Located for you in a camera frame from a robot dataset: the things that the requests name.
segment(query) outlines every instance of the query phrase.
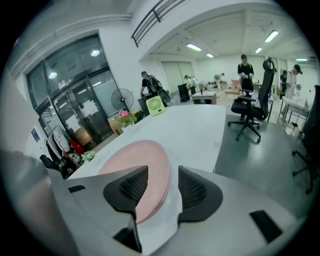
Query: pink flowers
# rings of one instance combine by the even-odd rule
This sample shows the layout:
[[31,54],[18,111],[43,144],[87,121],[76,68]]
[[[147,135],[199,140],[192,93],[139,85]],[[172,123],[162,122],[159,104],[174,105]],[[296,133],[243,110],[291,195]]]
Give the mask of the pink flowers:
[[126,117],[128,114],[129,114],[129,113],[128,113],[128,111],[126,111],[126,110],[120,110],[120,111],[119,111],[119,115],[120,115],[120,117],[122,117],[122,118]]

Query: gray floor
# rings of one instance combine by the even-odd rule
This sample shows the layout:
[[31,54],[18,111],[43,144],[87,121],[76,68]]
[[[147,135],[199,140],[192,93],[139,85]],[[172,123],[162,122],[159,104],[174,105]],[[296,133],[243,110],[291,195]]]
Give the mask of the gray floor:
[[304,171],[293,178],[292,172],[306,165],[293,150],[304,153],[304,147],[296,137],[287,135],[277,124],[261,123],[261,142],[256,144],[257,135],[249,128],[239,141],[235,138],[241,125],[227,126],[228,121],[238,121],[238,116],[227,115],[221,150],[215,173],[223,175],[265,193],[297,218],[308,214],[317,194],[318,178],[314,191],[306,195],[310,185],[309,173]]

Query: pink round board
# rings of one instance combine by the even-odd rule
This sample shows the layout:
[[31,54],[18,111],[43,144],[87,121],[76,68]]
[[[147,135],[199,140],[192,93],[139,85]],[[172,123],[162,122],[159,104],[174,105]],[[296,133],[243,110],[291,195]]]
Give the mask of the pink round board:
[[148,185],[135,208],[137,224],[154,215],[167,196],[171,172],[163,147],[153,140],[135,141],[114,153],[99,171],[101,175],[138,166],[148,166]]

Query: man in white shirt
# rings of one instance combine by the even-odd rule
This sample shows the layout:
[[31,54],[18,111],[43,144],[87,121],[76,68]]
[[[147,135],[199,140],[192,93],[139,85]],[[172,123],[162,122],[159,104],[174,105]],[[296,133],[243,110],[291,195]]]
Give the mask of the man in white shirt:
[[186,87],[188,88],[188,90],[191,88],[191,87],[195,87],[195,88],[198,88],[198,85],[199,85],[199,82],[198,80],[195,78],[195,77],[191,77],[191,76],[188,76],[187,74],[184,76],[184,79],[187,80],[187,85]]
[[[289,99],[292,99],[295,94],[295,88],[297,86],[297,75],[298,74],[302,75],[301,68],[298,64],[294,65],[293,69],[291,71],[288,71],[288,73],[286,74],[285,96]],[[287,109],[288,109],[288,106],[285,105],[281,111],[282,119],[285,117]]]

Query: backpack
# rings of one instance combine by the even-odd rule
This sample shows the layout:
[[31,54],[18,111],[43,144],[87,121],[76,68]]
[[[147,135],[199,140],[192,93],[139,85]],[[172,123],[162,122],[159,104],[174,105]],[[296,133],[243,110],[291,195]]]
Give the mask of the backpack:
[[291,74],[290,71],[288,72],[283,72],[283,75],[282,75],[282,79],[281,79],[281,92],[280,92],[280,100],[282,99],[283,96],[286,95],[286,91],[287,91],[287,77],[288,77],[288,73]]
[[[251,66],[251,64],[249,64],[249,63],[247,63],[247,64],[249,65],[250,69],[252,69],[252,66]],[[241,67],[242,67],[242,63],[241,63]]]

